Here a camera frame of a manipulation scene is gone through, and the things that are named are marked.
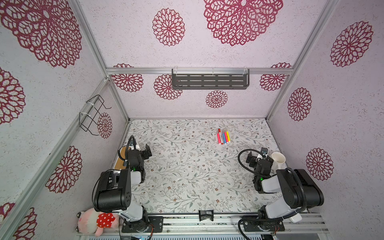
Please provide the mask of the white marker pen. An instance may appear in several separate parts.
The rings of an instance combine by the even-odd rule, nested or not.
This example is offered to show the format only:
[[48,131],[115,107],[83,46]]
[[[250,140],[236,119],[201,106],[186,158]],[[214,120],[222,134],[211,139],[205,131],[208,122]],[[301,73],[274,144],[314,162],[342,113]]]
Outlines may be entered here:
[[218,129],[218,132],[220,133],[220,138],[221,138],[221,142],[222,142],[221,145],[223,145],[224,144],[224,140],[223,140],[223,135],[222,135],[221,129]]

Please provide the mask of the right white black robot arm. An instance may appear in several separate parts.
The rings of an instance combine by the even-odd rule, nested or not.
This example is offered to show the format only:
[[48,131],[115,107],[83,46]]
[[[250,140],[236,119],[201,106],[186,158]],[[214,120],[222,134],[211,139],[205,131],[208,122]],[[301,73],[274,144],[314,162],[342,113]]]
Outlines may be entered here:
[[258,210],[257,222],[278,223],[290,219],[297,223],[301,212],[324,204],[323,192],[304,169],[284,167],[286,157],[268,150],[245,149],[237,156],[239,164],[254,175],[254,186],[259,194],[281,193],[282,197]]

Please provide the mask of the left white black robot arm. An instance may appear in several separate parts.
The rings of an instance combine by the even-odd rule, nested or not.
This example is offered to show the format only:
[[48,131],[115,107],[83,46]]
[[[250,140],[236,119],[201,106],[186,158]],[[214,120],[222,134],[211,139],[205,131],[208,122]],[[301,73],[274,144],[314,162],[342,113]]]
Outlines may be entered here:
[[101,173],[93,189],[92,204],[97,212],[116,214],[130,230],[144,232],[150,226],[148,213],[145,207],[132,200],[132,186],[144,183],[145,160],[152,156],[152,152],[148,145],[140,150],[134,136],[130,136],[123,148],[123,156],[118,151],[119,159],[124,162],[123,168]]

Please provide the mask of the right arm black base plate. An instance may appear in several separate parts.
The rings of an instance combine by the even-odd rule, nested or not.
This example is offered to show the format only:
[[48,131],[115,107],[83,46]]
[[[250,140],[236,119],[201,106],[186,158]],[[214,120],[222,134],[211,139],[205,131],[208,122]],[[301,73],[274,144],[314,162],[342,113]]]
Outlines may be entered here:
[[246,232],[284,232],[282,219],[259,219],[255,216],[242,218]]

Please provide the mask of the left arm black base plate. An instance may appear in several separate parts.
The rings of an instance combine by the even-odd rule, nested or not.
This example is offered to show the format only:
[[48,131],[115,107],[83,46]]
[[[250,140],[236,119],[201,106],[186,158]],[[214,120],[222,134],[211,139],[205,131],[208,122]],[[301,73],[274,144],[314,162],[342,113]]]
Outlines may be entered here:
[[164,217],[149,216],[135,222],[123,222],[122,233],[161,233]]

